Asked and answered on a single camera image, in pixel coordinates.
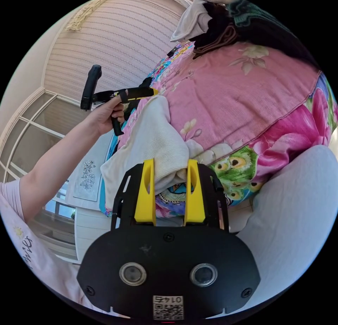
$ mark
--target qr code sticker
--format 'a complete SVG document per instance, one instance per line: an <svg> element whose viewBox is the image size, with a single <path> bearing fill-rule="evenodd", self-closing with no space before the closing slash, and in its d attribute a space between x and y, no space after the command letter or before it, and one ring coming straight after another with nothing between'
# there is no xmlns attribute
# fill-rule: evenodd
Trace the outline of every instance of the qr code sticker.
<svg viewBox="0 0 338 325"><path fill-rule="evenodd" d="M183 320L182 296L154 296L154 320Z"/></svg>

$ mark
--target bed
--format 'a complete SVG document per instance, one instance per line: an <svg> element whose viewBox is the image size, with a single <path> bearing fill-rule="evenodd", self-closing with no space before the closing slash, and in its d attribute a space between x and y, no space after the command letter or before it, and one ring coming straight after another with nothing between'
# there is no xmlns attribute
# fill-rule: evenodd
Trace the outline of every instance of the bed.
<svg viewBox="0 0 338 325"><path fill-rule="evenodd" d="M322 72L248 43L196 60L192 51L193 43L186 43L148 76L151 87L168 99L171 125L188 145L190 158L216 172L228 206L257 193L303 151L328 146L338 105ZM130 115L125 134L113 139L110 156L126 143L148 100L141 100ZM185 193L181 183L157 195L157 217L184 215ZM100 209L109 216L104 189Z"/></svg>

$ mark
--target black handle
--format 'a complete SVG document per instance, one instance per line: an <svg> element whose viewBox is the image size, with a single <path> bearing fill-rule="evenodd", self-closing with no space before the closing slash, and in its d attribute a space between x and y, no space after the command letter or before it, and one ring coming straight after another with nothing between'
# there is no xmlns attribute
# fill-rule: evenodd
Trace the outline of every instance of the black handle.
<svg viewBox="0 0 338 325"><path fill-rule="evenodd" d="M112 117L112 124L115 136L120 136L124 134L124 132L121 130L121 124L116 117Z"/></svg>
<svg viewBox="0 0 338 325"><path fill-rule="evenodd" d="M93 65L88 73L86 84L84 86L80 108L82 110L90 110L93 103L93 95L99 78L102 76L100 65Z"/></svg>

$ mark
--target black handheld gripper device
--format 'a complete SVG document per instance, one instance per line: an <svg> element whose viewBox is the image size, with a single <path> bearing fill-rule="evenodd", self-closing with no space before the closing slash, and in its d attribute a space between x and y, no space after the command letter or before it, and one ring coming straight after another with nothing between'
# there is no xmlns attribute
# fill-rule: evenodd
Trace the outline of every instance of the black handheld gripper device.
<svg viewBox="0 0 338 325"><path fill-rule="evenodd" d="M92 105L96 104L103 104L108 102L113 97L120 95L121 102L126 104L130 103L131 101L137 101L144 97L150 97L153 95L158 94L156 89L150 87L136 87L136 88L129 88L128 94L126 93L125 89L120 90L108 90L104 92L94 93L98 80L102 76L102 67L100 65L93 65L90 69L87 77L86 84L84 86L80 108L83 111L91 110ZM121 130L121 125L116 118L112 117L112 125L114 129L114 134L116 136L123 135L123 131Z"/></svg>
<svg viewBox="0 0 338 325"><path fill-rule="evenodd" d="M260 276L247 245L229 233L216 174L189 160L183 227L155 227L154 190L153 159L125 174L111 230L89 247L77 275L87 298L101 310L112 307L149 323L196 321L242 308Z"/></svg>

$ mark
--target hand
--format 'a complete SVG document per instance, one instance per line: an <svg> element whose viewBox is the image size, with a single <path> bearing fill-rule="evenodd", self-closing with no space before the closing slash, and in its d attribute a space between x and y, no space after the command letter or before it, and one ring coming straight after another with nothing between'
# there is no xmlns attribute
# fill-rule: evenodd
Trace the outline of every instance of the hand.
<svg viewBox="0 0 338 325"><path fill-rule="evenodd" d="M86 118L91 127L97 130L101 136L113 129L111 117L117 118L120 123L124 122L124 106L121 103L120 96L116 96L108 102L95 108Z"/></svg>

